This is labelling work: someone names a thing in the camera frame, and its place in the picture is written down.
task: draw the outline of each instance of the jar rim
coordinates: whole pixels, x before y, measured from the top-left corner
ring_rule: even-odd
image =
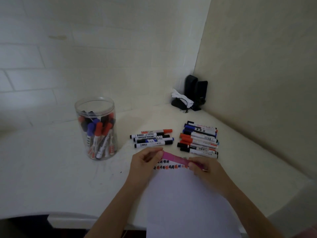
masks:
[[[92,114],[89,113],[89,111],[88,112],[83,112],[82,110],[79,109],[79,106],[81,106],[82,104],[87,103],[87,102],[92,102],[92,101],[109,102],[109,103],[111,103],[111,107],[108,108],[108,109],[102,110],[102,111],[93,112]],[[82,98],[82,99],[78,100],[75,103],[74,107],[75,107],[76,113],[78,115],[86,117],[86,118],[93,118],[93,117],[96,117],[96,116],[105,116],[105,115],[110,114],[113,111],[113,109],[114,109],[114,101],[111,98],[109,98],[109,97],[90,96],[90,97],[85,97],[85,98]]]

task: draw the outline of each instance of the white table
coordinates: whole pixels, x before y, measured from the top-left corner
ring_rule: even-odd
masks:
[[[185,114],[170,104],[117,114],[119,150],[106,161],[83,152],[77,121],[0,136],[0,219],[50,214],[57,228],[90,228],[122,187],[135,149],[130,134],[172,128],[176,147],[187,120],[218,128],[219,162],[246,195],[269,216],[309,183],[303,174],[204,111]],[[146,228],[145,197],[135,203],[130,228]]]

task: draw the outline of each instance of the white tissue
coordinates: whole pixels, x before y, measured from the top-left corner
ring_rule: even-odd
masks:
[[[179,92],[177,92],[175,89],[173,89],[172,92],[172,98],[180,98],[181,101],[187,105],[187,108],[190,108],[191,106],[193,106],[194,102],[192,100],[190,100],[189,98],[187,98],[185,95],[180,94]]]

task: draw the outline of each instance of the clear plastic jar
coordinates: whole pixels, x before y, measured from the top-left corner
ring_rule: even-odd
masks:
[[[85,151],[93,160],[112,157],[118,148],[114,102],[107,97],[87,97],[75,103]]]

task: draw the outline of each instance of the hand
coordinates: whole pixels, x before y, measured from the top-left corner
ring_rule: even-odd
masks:
[[[227,173],[222,168],[221,164],[213,158],[193,157],[190,161],[204,165],[206,171],[202,171],[196,164],[190,162],[188,167],[200,179],[202,179],[209,188],[221,194],[224,198],[230,195],[230,192],[235,188],[235,184],[229,178]]]
[[[132,156],[126,184],[142,192],[150,180],[154,166],[163,156],[163,148],[145,148]]]

